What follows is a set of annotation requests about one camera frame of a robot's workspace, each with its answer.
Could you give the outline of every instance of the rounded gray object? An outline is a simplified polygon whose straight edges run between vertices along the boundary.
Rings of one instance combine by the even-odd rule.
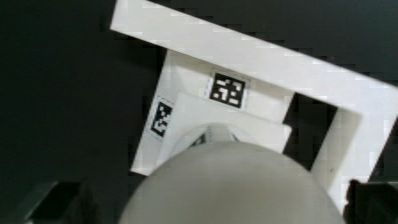
[[[160,166],[119,224],[338,224],[329,195],[295,161],[263,147],[219,142]]]

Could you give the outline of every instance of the white frame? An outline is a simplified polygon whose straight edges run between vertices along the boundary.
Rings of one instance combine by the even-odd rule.
[[[368,181],[398,115],[398,89],[331,63],[146,0],[119,0],[112,30],[338,106],[313,175],[347,204]]]

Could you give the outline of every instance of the black background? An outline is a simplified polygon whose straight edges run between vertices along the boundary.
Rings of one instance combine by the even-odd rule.
[[[128,160],[164,49],[110,31],[114,4],[0,1],[0,217],[36,183],[89,178],[103,223],[116,223],[142,180],[128,174]],[[162,4],[398,83],[395,0]],[[398,179],[396,144],[393,137],[375,180]]]

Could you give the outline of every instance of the gray object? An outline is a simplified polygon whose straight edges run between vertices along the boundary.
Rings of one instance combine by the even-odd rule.
[[[293,160],[263,147],[192,147],[146,179],[119,224],[336,224],[336,205]]]

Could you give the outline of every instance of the black square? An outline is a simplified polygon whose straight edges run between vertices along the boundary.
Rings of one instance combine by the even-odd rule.
[[[172,108],[162,102],[158,102],[151,131],[158,134],[160,137],[165,135],[167,125],[171,122],[171,112]]]
[[[233,107],[242,107],[245,82],[215,73],[210,99]]]

